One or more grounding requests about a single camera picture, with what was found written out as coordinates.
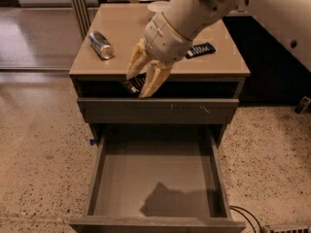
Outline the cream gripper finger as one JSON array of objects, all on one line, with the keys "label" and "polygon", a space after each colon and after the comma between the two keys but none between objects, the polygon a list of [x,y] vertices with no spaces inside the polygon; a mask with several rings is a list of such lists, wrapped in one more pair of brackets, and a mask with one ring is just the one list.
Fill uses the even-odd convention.
[{"label": "cream gripper finger", "polygon": [[140,98],[151,97],[168,79],[173,64],[153,62],[148,65],[146,80],[139,94]]},{"label": "cream gripper finger", "polygon": [[141,39],[135,46],[131,55],[126,71],[126,78],[130,80],[134,77],[137,77],[143,68],[152,60],[153,59],[146,51],[145,40]]}]

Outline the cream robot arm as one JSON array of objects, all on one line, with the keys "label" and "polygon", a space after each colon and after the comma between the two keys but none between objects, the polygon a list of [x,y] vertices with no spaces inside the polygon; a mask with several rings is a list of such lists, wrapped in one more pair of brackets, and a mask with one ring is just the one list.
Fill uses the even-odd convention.
[{"label": "cream robot arm", "polygon": [[147,71],[139,96],[153,96],[193,39],[238,9],[254,17],[304,67],[311,68],[311,0],[170,0],[146,25],[127,67],[128,79]]}]

